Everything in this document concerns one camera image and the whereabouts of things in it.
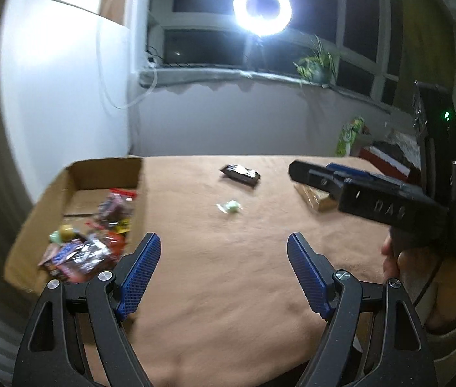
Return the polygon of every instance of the black cable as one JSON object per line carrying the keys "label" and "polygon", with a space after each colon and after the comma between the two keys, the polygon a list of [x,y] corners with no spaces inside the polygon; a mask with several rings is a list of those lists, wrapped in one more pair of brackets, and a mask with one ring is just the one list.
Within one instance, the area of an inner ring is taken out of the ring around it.
{"label": "black cable", "polygon": [[427,283],[423,286],[423,288],[421,289],[420,293],[418,294],[418,297],[416,297],[416,299],[414,300],[413,306],[416,307],[418,305],[418,303],[421,301],[421,299],[423,298],[423,296],[427,292],[427,289],[429,289],[430,284],[432,284],[432,282],[434,281],[434,278],[436,278],[436,275],[438,274],[442,263],[443,263],[443,256],[440,256],[439,259],[438,259],[438,263],[436,264],[436,266],[435,266],[434,270],[432,271],[429,279],[427,280]]}

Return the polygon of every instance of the silver bolt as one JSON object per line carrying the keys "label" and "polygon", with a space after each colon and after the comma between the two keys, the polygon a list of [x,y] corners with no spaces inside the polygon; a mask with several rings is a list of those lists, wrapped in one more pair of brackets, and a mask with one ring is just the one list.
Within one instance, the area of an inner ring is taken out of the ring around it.
{"label": "silver bolt", "polygon": [[111,277],[113,276],[113,274],[108,271],[108,270],[105,270],[105,271],[102,271],[100,274],[99,274],[99,279],[101,281],[109,281],[111,279]]}
{"label": "silver bolt", "polygon": [[57,287],[59,287],[59,280],[53,279],[49,281],[49,283],[46,286],[49,289],[56,289]]}
{"label": "silver bolt", "polygon": [[402,283],[398,279],[393,278],[390,279],[389,285],[391,288],[400,288],[402,286]]}
{"label": "silver bolt", "polygon": [[335,273],[335,277],[341,281],[346,281],[347,279],[350,279],[350,273],[346,270],[338,270]]}

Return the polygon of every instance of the finger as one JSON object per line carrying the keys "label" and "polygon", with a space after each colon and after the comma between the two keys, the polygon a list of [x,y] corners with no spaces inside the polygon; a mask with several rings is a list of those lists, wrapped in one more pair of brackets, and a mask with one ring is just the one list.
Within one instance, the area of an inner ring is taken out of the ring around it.
{"label": "finger", "polygon": [[385,280],[387,280],[389,278],[399,278],[399,276],[400,276],[400,270],[398,269],[398,265],[393,256],[387,256],[384,259],[384,263],[382,264],[382,269],[384,271]]}
{"label": "finger", "polygon": [[384,244],[382,245],[381,249],[380,249],[380,252],[382,253],[382,255],[384,256],[393,256],[393,252],[392,252],[392,239],[391,239],[391,236],[388,235]]}

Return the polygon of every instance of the cardboard box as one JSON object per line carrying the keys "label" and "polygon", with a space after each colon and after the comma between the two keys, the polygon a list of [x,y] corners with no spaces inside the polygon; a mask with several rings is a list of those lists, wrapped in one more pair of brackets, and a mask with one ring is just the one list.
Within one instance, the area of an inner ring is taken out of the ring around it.
{"label": "cardboard box", "polygon": [[110,188],[137,190],[125,252],[134,251],[144,236],[142,158],[78,161],[58,174],[32,209],[7,257],[5,280],[25,292],[41,294],[50,277],[38,267],[38,262],[49,244],[49,235],[62,223],[79,229],[97,212]]}

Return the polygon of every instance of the potted plant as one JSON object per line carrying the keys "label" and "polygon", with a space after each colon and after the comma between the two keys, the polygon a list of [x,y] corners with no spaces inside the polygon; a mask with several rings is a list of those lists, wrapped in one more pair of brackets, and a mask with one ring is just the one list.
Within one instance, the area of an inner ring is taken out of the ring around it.
{"label": "potted plant", "polygon": [[310,83],[328,84],[335,76],[334,58],[332,54],[325,51],[323,44],[316,36],[316,41],[312,41],[312,55],[306,56],[298,61],[293,62],[301,78]]}

